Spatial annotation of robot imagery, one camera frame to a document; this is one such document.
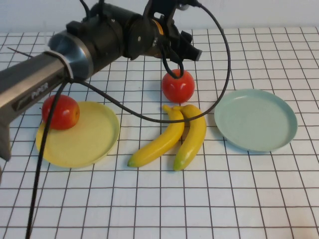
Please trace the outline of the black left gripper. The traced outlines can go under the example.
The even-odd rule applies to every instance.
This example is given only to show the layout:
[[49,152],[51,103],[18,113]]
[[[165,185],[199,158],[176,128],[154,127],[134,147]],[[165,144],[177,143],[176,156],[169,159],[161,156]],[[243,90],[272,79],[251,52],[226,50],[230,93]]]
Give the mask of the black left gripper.
[[[154,30],[153,44],[151,47],[151,56],[155,58],[161,58],[160,47],[162,46],[165,52],[166,58],[173,61],[199,61],[202,50],[192,46],[192,35],[188,32],[178,31],[174,24],[174,20],[171,23],[166,23],[162,19],[152,19],[151,27]],[[187,47],[183,54],[181,47]]]

